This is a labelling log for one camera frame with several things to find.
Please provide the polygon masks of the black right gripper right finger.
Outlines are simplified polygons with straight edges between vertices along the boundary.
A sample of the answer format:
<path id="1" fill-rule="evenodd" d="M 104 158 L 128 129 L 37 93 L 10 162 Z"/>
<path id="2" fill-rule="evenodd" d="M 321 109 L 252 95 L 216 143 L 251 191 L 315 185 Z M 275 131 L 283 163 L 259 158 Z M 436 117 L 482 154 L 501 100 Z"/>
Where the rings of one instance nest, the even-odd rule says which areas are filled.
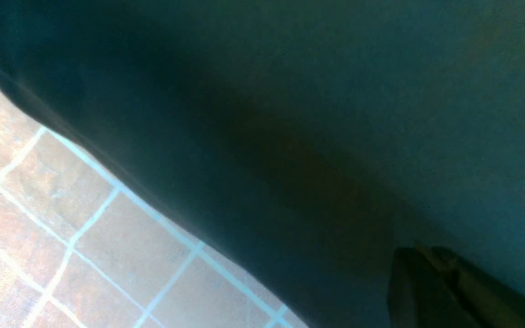
<path id="1" fill-rule="evenodd" d="M 525 296 L 444 247 L 416 244 L 465 312 L 482 328 L 525 328 Z"/>

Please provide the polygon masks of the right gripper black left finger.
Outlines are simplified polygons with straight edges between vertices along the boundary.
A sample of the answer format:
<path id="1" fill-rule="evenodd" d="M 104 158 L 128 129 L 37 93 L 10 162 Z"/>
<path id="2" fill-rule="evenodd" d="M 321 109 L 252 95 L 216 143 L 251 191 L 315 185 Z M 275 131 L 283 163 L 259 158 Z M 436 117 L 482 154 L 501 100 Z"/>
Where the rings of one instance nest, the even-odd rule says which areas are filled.
<path id="1" fill-rule="evenodd" d="M 392 328 L 479 328 L 425 256 L 398 248 L 387 296 Z"/>

